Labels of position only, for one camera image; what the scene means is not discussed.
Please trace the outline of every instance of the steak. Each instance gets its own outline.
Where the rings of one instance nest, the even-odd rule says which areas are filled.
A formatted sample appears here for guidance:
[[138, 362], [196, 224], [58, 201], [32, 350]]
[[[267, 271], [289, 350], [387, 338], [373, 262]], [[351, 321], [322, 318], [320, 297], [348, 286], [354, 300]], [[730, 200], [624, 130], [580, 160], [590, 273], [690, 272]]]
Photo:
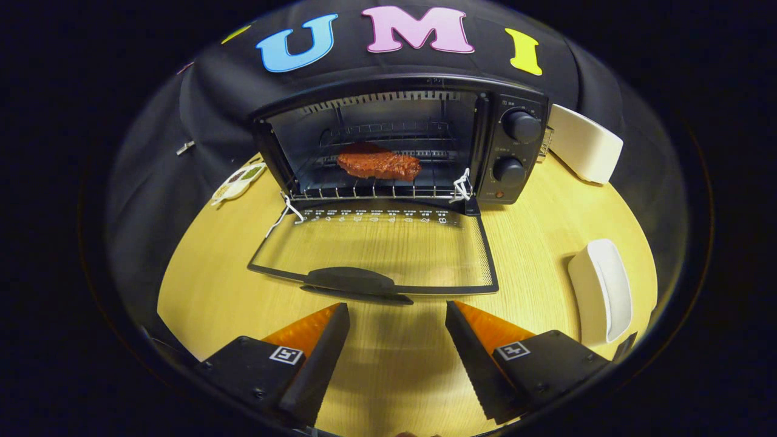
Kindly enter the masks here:
[[349, 144], [337, 156], [337, 165], [351, 176], [413, 182], [421, 171], [414, 156], [397, 155], [371, 142]]

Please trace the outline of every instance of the blue letter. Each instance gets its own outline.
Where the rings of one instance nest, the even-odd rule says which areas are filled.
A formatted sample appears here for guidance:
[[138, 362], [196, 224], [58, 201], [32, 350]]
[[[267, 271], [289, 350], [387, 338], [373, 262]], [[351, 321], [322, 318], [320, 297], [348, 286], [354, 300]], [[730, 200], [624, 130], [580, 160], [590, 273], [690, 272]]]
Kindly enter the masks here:
[[312, 19], [302, 25], [302, 27], [308, 27], [313, 34], [313, 47], [304, 53], [289, 54], [286, 37], [293, 32], [291, 29], [283, 30], [261, 40], [256, 48], [262, 51], [264, 68], [273, 73], [290, 72], [323, 58], [335, 44], [332, 35], [332, 21], [335, 18], [337, 18], [337, 14], [329, 14]]

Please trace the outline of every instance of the table surface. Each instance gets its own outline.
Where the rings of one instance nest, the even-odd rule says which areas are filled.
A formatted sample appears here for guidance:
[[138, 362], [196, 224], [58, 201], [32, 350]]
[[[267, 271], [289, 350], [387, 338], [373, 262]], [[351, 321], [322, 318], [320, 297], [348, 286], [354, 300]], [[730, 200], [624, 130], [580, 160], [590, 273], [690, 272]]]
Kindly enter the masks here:
[[[316, 428], [347, 437], [410, 431], [443, 437], [497, 428], [483, 415], [444, 326], [445, 296], [414, 296], [390, 306], [302, 291], [297, 282], [246, 268], [284, 209], [269, 171], [240, 198], [206, 205], [167, 267], [157, 310], [169, 329], [205, 360], [239, 335], [263, 338], [336, 302], [347, 302], [350, 333]], [[536, 334], [557, 329], [580, 340], [567, 263], [595, 239], [612, 240], [629, 276], [633, 318], [611, 344], [643, 335], [656, 305], [653, 255], [642, 228], [612, 185], [588, 184], [550, 154], [513, 205], [481, 205], [500, 290], [460, 296]]]

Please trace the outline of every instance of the pink letter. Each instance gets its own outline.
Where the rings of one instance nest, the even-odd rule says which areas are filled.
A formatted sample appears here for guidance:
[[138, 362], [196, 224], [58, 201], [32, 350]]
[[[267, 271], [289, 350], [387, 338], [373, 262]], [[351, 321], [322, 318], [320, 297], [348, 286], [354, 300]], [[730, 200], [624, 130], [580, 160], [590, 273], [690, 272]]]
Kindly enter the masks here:
[[368, 51], [381, 53], [396, 51], [402, 43], [394, 39], [395, 30], [413, 48], [421, 48], [432, 31], [437, 38], [430, 44], [434, 50], [454, 53], [472, 53], [475, 48], [467, 43], [462, 20], [467, 14], [456, 9], [432, 8], [420, 19], [414, 19], [396, 6], [379, 6], [365, 9], [362, 15], [372, 18], [375, 42]]

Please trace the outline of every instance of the control knob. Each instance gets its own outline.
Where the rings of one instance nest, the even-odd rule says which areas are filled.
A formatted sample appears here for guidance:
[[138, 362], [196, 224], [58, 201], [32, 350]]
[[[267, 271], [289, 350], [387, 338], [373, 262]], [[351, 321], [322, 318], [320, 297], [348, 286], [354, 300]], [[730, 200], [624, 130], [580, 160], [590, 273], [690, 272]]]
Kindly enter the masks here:
[[505, 187], [517, 187], [524, 182], [526, 169], [517, 158], [505, 156], [493, 165], [493, 176]]
[[542, 135], [542, 123], [522, 110], [505, 114], [502, 126], [510, 138], [522, 143], [533, 142]]

